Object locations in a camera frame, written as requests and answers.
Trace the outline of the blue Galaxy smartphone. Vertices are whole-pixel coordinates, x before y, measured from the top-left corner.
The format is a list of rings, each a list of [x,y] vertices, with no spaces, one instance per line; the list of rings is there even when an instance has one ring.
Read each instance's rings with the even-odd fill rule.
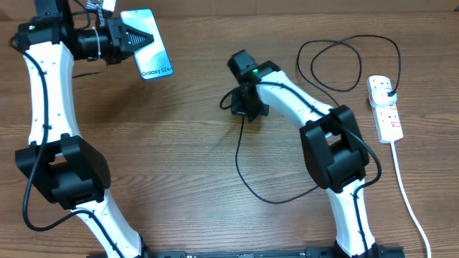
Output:
[[[172,68],[158,25],[150,9],[122,11],[124,24],[153,35],[154,42],[136,51],[133,56],[143,80],[154,80],[172,75]]]

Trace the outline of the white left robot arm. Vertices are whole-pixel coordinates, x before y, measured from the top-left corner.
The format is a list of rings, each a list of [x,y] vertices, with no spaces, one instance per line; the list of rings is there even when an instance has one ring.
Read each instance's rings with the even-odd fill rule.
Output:
[[[72,70],[82,59],[118,64],[152,44],[153,36],[115,18],[114,1],[86,3],[87,24],[79,28],[67,1],[36,1],[35,8],[36,15],[9,40],[24,57],[31,83],[29,145],[15,153],[26,189],[59,204],[67,218],[80,218],[106,257],[150,257],[151,250],[114,201],[105,157],[81,136]]]

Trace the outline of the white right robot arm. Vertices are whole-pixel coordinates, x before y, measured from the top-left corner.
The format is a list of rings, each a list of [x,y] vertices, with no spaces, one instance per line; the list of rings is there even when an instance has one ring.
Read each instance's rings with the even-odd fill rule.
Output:
[[[276,109],[299,131],[307,171],[326,190],[336,223],[335,257],[376,257],[380,248],[369,228],[364,203],[365,168],[376,160],[363,141],[352,110],[331,107],[293,83],[274,62],[258,64],[246,50],[227,62],[238,86],[227,109],[252,122]]]

